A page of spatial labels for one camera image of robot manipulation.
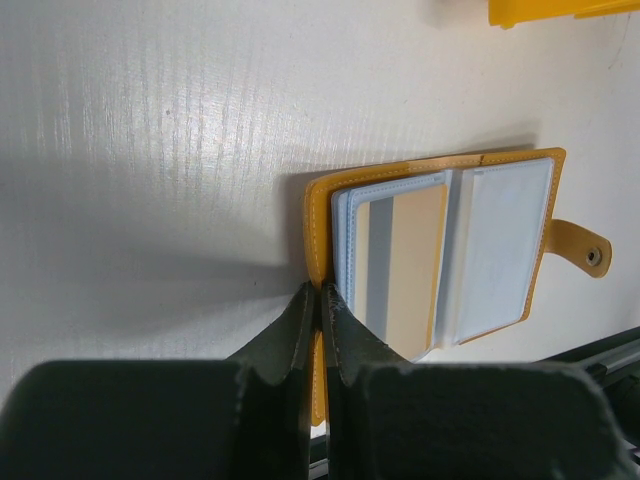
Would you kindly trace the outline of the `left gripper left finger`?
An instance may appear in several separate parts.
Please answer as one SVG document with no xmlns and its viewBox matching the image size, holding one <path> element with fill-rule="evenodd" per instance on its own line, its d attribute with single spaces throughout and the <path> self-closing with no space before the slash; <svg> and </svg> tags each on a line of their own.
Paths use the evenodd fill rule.
<svg viewBox="0 0 640 480">
<path fill-rule="evenodd" d="M 224 360 L 39 364 L 1 412 L 5 479 L 304 479 L 315 290 Z"/>
</svg>

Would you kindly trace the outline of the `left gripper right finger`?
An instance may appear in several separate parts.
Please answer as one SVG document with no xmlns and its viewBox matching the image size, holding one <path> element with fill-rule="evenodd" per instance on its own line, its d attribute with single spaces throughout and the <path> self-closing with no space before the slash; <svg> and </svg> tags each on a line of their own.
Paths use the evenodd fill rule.
<svg viewBox="0 0 640 480">
<path fill-rule="evenodd" d="M 564 363 L 414 364 L 321 291 L 332 479 L 626 479 L 601 389 Z"/>
</svg>

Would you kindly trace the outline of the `orange leather card holder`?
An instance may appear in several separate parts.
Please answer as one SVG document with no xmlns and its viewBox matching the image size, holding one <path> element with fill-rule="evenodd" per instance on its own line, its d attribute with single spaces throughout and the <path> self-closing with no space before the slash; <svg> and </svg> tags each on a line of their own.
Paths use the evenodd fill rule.
<svg viewBox="0 0 640 480">
<path fill-rule="evenodd" d="M 561 148 L 371 165 L 312 180 L 303 235 L 311 282 L 400 357 L 527 319 L 542 257 L 605 276 L 610 242 L 554 217 Z"/>
</svg>

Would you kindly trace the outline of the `beige magnetic stripe card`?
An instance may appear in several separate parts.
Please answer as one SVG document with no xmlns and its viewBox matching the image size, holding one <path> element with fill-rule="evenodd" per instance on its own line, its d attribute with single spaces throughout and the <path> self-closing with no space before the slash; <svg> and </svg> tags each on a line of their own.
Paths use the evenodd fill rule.
<svg viewBox="0 0 640 480">
<path fill-rule="evenodd" d="M 352 310 L 407 359 L 432 345 L 449 187 L 375 192 L 355 210 Z"/>
</svg>

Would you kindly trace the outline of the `yellow plastic bin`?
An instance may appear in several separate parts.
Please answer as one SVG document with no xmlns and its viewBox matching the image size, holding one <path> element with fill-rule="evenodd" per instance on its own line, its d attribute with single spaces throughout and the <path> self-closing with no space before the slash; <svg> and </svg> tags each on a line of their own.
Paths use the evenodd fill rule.
<svg viewBox="0 0 640 480">
<path fill-rule="evenodd" d="M 510 29 L 537 20 L 562 16 L 575 19 L 627 14 L 639 10 L 639 0 L 489 0 L 491 26 Z"/>
</svg>

